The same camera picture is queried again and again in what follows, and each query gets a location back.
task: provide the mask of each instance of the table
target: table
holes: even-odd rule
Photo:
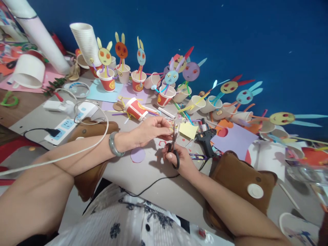
[[[79,81],[87,84],[92,83],[93,80],[94,78],[90,72],[87,72],[79,79]],[[74,100],[66,93],[60,94],[65,100]],[[156,96],[152,95],[145,105],[153,108],[152,105],[155,105],[155,103]],[[167,105],[165,110],[170,111],[173,114],[176,114],[177,112],[177,109],[172,104]],[[108,119],[110,121],[116,121],[119,124],[121,131],[129,131],[138,125],[138,122],[135,120],[130,120],[126,125],[123,125],[123,122],[126,120],[126,116],[111,116],[111,114],[111,112],[107,112]],[[101,116],[102,113],[97,111],[93,116],[93,119]],[[192,115],[192,118],[197,119],[203,116],[204,115],[201,113],[195,113]],[[45,111],[40,105],[24,118],[12,125],[10,129],[19,134],[22,134],[24,131],[31,128],[54,128],[65,117],[65,115],[59,112]],[[35,131],[29,134],[28,137],[31,140],[42,144],[48,149],[54,148],[52,144],[43,140],[46,135],[47,133],[45,131]],[[177,143],[185,146],[187,143],[186,141],[183,142],[182,138],[179,138]],[[146,187],[148,187],[153,181],[161,177],[176,175],[177,172],[172,168],[172,165],[162,164],[162,160],[160,159],[161,154],[157,151],[157,146],[158,141],[155,140],[151,141],[147,146],[144,147],[146,151],[146,159],[141,163],[134,163],[132,165],[129,152],[120,159],[111,159],[110,163],[107,165],[103,177],[133,193],[138,194]],[[202,150],[198,144],[193,143],[190,147],[192,147],[190,148],[192,151],[198,151],[199,154],[202,154]],[[253,163],[256,161],[257,153],[251,153],[251,156]],[[201,162],[194,162],[197,167],[201,165]],[[210,160],[204,166],[202,172],[208,175],[210,169],[214,167],[215,163],[212,164]],[[298,205],[301,208],[300,213],[305,217],[305,219],[314,224],[320,225],[323,218],[323,211],[321,208],[317,209],[320,207],[320,205],[316,200],[313,191],[310,189],[307,194],[303,194],[302,192],[299,192],[297,188],[295,188],[296,186],[290,185],[289,181],[286,182],[288,184],[285,186],[285,188],[291,193],[293,197],[294,195],[298,197],[296,200],[299,201]],[[141,197],[175,213],[176,215],[190,221],[191,223],[214,232],[223,238],[227,238],[224,233],[215,232],[215,230],[206,221],[206,215],[204,212],[205,199],[181,176],[174,179],[160,180],[154,184],[152,188],[143,193]],[[268,217],[273,220],[276,225],[278,225],[278,218],[280,214],[283,212],[290,213],[293,208],[295,208],[293,204],[289,201],[281,187],[277,185],[274,188],[270,201]]]

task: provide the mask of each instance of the blue bunny face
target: blue bunny face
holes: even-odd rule
[[[249,90],[243,90],[237,95],[239,104],[249,104],[253,100],[253,94]]]

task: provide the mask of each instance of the black cable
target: black cable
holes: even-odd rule
[[[205,166],[206,162],[208,161],[208,159],[201,165],[201,167],[198,169],[198,171],[201,171],[203,169],[203,167]],[[132,196],[132,197],[137,197],[140,196],[141,194],[143,194],[146,190],[148,190],[150,187],[152,187],[155,183],[157,183],[158,181],[162,180],[162,179],[166,179],[166,178],[176,178],[180,176],[180,174],[177,174],[176,176],[172,176],[172,177],[164,177],[164,178],[160,178],[158,180],[156,180],[154,183],[152,183],[150,186],[148,186],[146,189],[144,189],[142,192],[140,192],[138,195],[132,195],[129,192],[127,192],[125,189],[123,189],[121,186],[120,188],[123,189],[125,191],[125,193],[127,193],[128,195]]]

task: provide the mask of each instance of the pink paper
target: pink paper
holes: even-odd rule
[[[227,128],[227,130],[228,134],[225,137],[215,135],[211,142],[222,152],[232,150],[240,160],[244,161],[249,146],[258,139],[258,136],[235,123],[232,128]]]
[[[23,92],[33,92],[33,93],[43,93],[44,91],[39,88],[39,89],[30,89],[26,88],[24,86],[19,85],[17,88],[13,88],[13,86],[16,84],[14,81],[10,80],[12,75],[9,75],[5,80],[3,80],[0,83],[0,88],[8,91],[23,91]],[[44,73],[44,78],[43,78],[43,83],[42,83],[42,88],[46,88],[47,86],[51,85],[49,84],[50,82],[54,82],[55,78],[62,78],[64,77],[61,74],[58,74],[54,67],[50,63],[46,63],[45,65],[45,73]]]

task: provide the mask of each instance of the paper cup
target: paper cup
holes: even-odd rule
[[[39,58],[23,54],[17,61],[12,78],[21,86],[37,89],[42,87],[44,72],[45,65]]]
[[[144,83],[147,78],[147,75],[144,72],[142,72],[141,79],[140,79],[140,72],[139,73],[137,72],[138,71],[136,70],[131,73],[132,89],[134,92],[141,92],[142,89],[144,88]]]
[[[252,120],[253,112],[237,112],[230,118],[230,121],[239,125],[245,125],[245,122]]]
[[[201,99],[201,101],[198,103],[198,101],[201,99],[200,96],[192,96],[189,100],[188,104],[186,105],[186,108],[189,106],[192,106],[191,109],[186,110],[187,114],[193,114],[194,112],[197,112],[199,109],[205,107],[206,102],[204,99]]]
[[[110,77],[107,77],[106,69],[104,69],[102,73],[100,73],[100,70],[97,71],[97,76],[99,77],[105,91],[113,92],[115,90],[115,80],[113,79],[114,71],[109,69],[109,75]]]
[[[156,85],[156,87],[159,87],[161,77],[158,74],[157,75],[154,75],[155,73],[157,73],[157,72],[153,72],[151,74],[151,76],[149,76],[145,80],[145,88],[146,89],[150,89],[153,85]]]
[[[286,143],[286,145],[289,150],[293,150],[295,152],[295,154],[298,156],[298,159],[303,159],[305,157],[305,154],[302,151],[302,147],[297,142]],[[286,160],[296,161],[295,158],[290,158],[288,151],[286,151]]]
[[[135,97],[131,98],[125,105],[124,111],[132,114],[138,121],[142,121],[148,114],[148,111],[137,101]]]
[[[220,109],[216,109],[213,111],[212,116],[214,120],[221,120],[223,118],[230,117],[233,114],[236,114],[237,112],[233,113],[233,111],[236,109],[235,106],[230,107],[224,107],[225,105],[229,105],[230,103],[225,102]]]
[[[161,91],[164,90],[165,87],[166,87],[166,85],[162,85],[159,89],[160,93],[158,94],[158,97],[157,97],[157,105],[160,107],[166,106],[177,93],[173,87],[169,86],[166,94],[164,94],[165,91],[163,91],[163,92],[161,92]]]
[[[220,109],[222,107],[222,101],[219,99],[215,106],[210,102],[215,99],[215,96],[209,96],[206,100],[206,105],[205,107],[201,108],[200,111],[202,113],[209,113],[213,110]]]
[[[119,64],[116,65],[116,70],[118,71],[119,74],[119,80],[121,84],[127,84],[129,82],[129,77],[130,77],[130,67],[128,65],[124,65],[124,71],[123,65],[121,64],[120,68],[118,68]]]
[[[191,88],[189,86],[188,86],[189,93],[188,93],[188,90],[185,90],[185,91],[182,92],[182,90],[184,90],[186,88],[187,87],[186,87],[185,84],[183,84],[182,86],[177,88],[177,94],[173,98],[176,103],[181,103],[183,100],[185,100],[191,94],[192,91],[191,91]]]

